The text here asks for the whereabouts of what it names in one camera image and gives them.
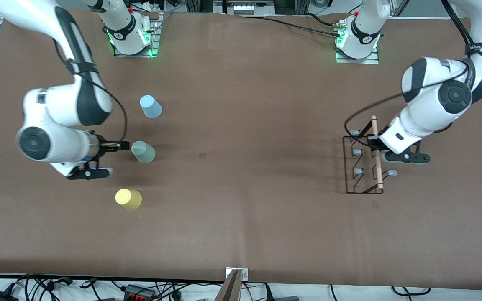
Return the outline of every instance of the brown table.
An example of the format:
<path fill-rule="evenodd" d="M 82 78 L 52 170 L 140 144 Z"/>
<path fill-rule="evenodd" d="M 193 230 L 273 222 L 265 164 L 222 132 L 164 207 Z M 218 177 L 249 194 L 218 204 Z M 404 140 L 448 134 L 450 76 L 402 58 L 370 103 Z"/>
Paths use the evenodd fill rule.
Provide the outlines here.
<path fill-rule="evenodd" d="M 424 140 L 377 196 L 344 194 L 343 120 L 397 93 L 421 56 L 459 59 L 448 20 L 389 20 L 380 65 L 337 64 L 333 40 L 279 23 L 175 14 L 156 59 L 114 58 L 98 17 L 73 12 L 151 164 L 108 154 L 110 179 L 67 181 L 15 146 L 30 89 L 72 82 L 50 38 L 0 30 L 0 272 L 482 289 L 482 101 Z M 336 20 L 338 15 L 326 20 Z M 286 21 L 326 29 L 315 20 Z M 163 114 L 145 118 L 150 93 Z M 371 113 L 386 123 L 402 99 Z M 115 112 L 94 130 L 122 132 Z M 200 153 L 207 154 L 199 158 Z M 131 212 L 118 189 L 142 192 Z"/>

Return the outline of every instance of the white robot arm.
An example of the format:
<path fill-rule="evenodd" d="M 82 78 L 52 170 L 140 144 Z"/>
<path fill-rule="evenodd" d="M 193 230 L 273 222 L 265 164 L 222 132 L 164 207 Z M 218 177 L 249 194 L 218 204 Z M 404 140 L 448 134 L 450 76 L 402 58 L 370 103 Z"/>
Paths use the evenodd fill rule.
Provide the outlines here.
<path fill-rule="evenodd" d="M 354 59 L 367 57 L 377 45 L 382 26 L 390 16 L 388 0 L 362 0 L 358 15 L 341 20 L 336 48 Z"/>
<path fill-rule="evenodd" d="M 395 154 L 449 126 L 482 98 L 482 0 L 449 2 L 470 18 L 474 43 L 467 45 L 469 58 L 457 61 L 424 57 L 408 67 L 401 82 L 408 104 L 380 136 Z"/>
<path fill-rule="evenodd" d="M 113 46 L 125 55 L 139 53 L 151 43 L 150 18 L 129 12 L 122 0 L 82 0 L 102 19 Z"/>
<path fill-rule="evenodd" d="M 93 131 L 72 128 L 102 124 L 113 110 L 73 17 L 54 0 L 0 0 L 0 14 L 10 23 L 56 40 L 74 77 L 73 84 L 34 89 L 25 95 L 24 122 L 16 137 L 18 149 L 28 158 L 50 163 L 69 179 L 111 175 L 110 168 L 98 168 L 99 157 L 128 149 L 128 143 L 105 141 Z M 96 167 L 88 165 L 91 161 Z"/>

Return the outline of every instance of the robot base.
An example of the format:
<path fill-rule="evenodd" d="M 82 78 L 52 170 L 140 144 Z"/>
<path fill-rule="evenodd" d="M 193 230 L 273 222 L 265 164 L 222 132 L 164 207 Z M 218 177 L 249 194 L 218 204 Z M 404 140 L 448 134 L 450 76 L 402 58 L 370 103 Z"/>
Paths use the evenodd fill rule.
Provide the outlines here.
<path fill-rule="evenodd" d="M 378 64 L 379 52 L 377 49 L 377 42 L 381 35 L 379 34 L 379 36 L 369 44 L 360 44 L 358 39 L 355 36 L 352 36 L 348 31 L 353 19 L 354 16 L 350 16 L 347 19 L 340 20 L 338 23 L 335 23 L 334 32 L 340 35 L 335 41 L 336 62 L 353 64 Z M 346 54 L 344 49 L 348 49 L 348 53 L 354 53 L 358 56 L 351 57 L 350 55 Z"/>
<path fill-rule="evenodd" d="M 161 38 L 161 31 L 163 24 L 163 12 L 159 12 L 157 19 L 150 19 L 150 30 L 152 33 L 149 34 L 150 44 L 143 48 L 140 52 L 132 55 L 125 55 L 113 47 L 113 55 L 115 57 L 157 57 L 157 52 L 159 51 L 159 38 Z"/>

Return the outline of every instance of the metal rack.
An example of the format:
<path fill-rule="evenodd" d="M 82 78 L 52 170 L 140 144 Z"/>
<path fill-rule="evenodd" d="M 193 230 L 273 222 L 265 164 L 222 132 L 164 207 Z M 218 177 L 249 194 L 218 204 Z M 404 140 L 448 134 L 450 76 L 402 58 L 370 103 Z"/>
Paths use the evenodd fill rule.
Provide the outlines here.
<path fill-rule="evenodd" d="M 364 129 L 353 131 L 353 136 L 347 135 L 342 137 L 346 193 L 382 194 L 384 193 L 384 179 L 397 175 L 395 170 L 382 171 L 381 150 L 377 149 L 374 144 L 375 141 L 378 141 L 378 133 L 377 117 L 374 115 L 371 116 L 370 122 L 367 123 Z M 371 181 L 374 181 L 374 184 L 363 190 L 359 190 L 359 184 L 362 179 L 365 179 L 365 171 L 364 168 L 358 167 L 358 164 L 364 157 L 364 150 L 358 141 L 363 141 L 367 145 L 373 145 L 373 147 L 369 148 L 369 156 L 374 161 L 374 165 L 371 166 Z M 347 162 L 351 159 L 354 159 L 354 164 L 351 168 L 348 168 Z"/>

